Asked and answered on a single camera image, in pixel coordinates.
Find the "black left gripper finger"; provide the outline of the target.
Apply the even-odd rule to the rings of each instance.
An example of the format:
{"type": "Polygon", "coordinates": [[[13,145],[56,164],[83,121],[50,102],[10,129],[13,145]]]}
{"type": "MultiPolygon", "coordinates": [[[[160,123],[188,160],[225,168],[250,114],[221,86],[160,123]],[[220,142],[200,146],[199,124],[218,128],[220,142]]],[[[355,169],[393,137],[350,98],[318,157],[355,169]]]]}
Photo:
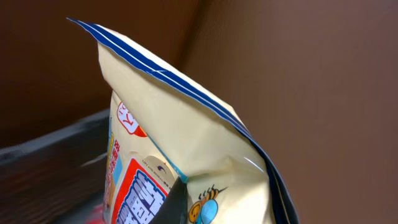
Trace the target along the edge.
{"type": "Polygon", "coordinates": [[[150,224],[186,224],[187,202],[187,185],[178,178],[150,224]]]}

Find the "cream snack bag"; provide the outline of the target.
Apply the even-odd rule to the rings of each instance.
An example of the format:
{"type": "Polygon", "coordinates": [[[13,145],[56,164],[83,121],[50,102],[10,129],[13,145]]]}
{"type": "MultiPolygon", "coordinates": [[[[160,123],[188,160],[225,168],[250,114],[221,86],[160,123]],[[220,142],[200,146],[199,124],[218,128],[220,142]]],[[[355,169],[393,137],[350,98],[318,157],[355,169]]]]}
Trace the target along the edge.
{"type": "Polygon", "coordinates": [[[103,223],[150,223],[178,178],[187,223],[299,222],[278,170],[230,105],[125,35],[80,25],[112,89],[103,223]]]}

